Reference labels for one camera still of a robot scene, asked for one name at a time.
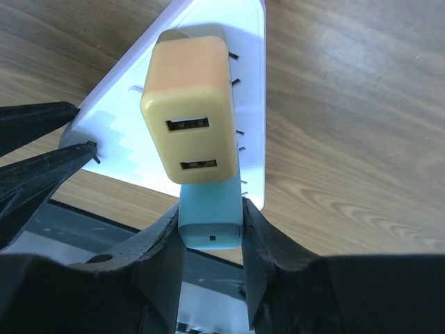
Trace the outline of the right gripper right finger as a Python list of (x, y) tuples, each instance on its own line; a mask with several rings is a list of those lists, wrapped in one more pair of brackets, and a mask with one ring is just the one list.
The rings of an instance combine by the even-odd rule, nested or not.
[(320, 256), (243, 200), (249, 325), (256, 333), (443, 333), (444, 256)]

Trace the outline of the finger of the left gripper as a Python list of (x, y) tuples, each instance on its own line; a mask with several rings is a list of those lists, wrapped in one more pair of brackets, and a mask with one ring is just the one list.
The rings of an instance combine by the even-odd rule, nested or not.
[(1, 156), (51, 133), (78, 114), (69, 102), (1, 107)]
[(90, 160), (97, 144), (78, 143), (1, 168), (1, 246), (8, 247), (56, 190)]

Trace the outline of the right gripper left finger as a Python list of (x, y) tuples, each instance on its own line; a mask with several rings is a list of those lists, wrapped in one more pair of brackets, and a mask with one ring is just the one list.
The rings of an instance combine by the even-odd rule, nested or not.
[(85, 263), (1, 257), (2, 333), (174, 333), (186, 249), (172, 207)]

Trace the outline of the white triangular power strip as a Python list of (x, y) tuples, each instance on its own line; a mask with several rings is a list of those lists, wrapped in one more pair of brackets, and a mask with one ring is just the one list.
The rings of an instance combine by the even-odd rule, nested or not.
[(265, 202), (266, 5), (172, 1), (82, 101), (59, 145), (100, 175), (178, 196), (233, 181)]

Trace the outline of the teal cube charger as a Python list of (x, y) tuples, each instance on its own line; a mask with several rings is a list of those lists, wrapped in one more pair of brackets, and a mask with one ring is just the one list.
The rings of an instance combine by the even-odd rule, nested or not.
[(208, 251), (239, 247), (243, 238), (240, 173), (223, 182), (182, 185), (178, 231), (187, 248)]

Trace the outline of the yellow cube usb charger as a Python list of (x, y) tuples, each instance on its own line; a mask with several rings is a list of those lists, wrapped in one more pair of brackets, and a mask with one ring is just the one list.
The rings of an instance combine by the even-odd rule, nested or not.
[(221, 182), (235, 176), (232, 81), (222, 38), (162, 32), (152, 50), (140, 110), (173, 182)]

